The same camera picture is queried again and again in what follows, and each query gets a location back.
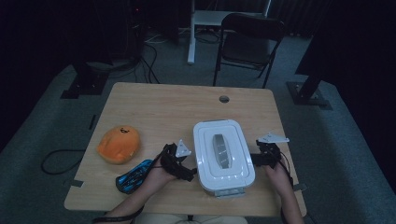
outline storage box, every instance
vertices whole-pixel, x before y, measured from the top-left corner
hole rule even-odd
[[[203,121],[194,126],[193,135],[203,188],[216,197],[245,194],[255,172],[241,126],[232,119]]]

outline chair seat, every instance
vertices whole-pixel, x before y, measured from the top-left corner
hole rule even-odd
[[[224,40],[222,57],[231,62],[265,66],[269,63],[269,41],[229,33]]]

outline container lid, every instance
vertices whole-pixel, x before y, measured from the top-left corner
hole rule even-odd
[[[238,189],[253,183],[253,162],[241,126],[235,120],[199,122],[193,135],[198,175],[204,189]]]

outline wooden table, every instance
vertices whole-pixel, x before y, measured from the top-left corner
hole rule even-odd
[[[220,96],[230,101],[222,103]],[[71,210],[109,211],[127,195],[115,186],[115,178],[145,159],[154,159],[165,144],[178,142],[193,152],[183,165],[195,168],[192,129],[200,121],[234,119],[243,130],[251,153],[259,153],[256,139],[268,133],[283,135],[282,123],[274,95],[269,90],[203,86],[117,83],[92,135],[64,206]],[[105,162],[96,152],[102,136],[117,125],[131,125],[141,135],[142,147],[133,159],[123,165]],[[288,144],[278,144],[290,162],[291,175],[298,183]],[[262,167],[256,167],[256,179],[242,197],[218,199],[201,187],[199,176],[191,181],[175,180],[146,203],[144,212],[190,215],[279,216],[280,200],[272,189]],[[303,194],[296,191],[306,214]]]

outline person's right arm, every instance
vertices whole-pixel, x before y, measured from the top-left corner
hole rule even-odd
[[[264,166],[264,169],[271,184],[280,196],[285,219],[289,224],[304,223],[294,190],[283,167],[277,163],[274,169],[270,166]]]

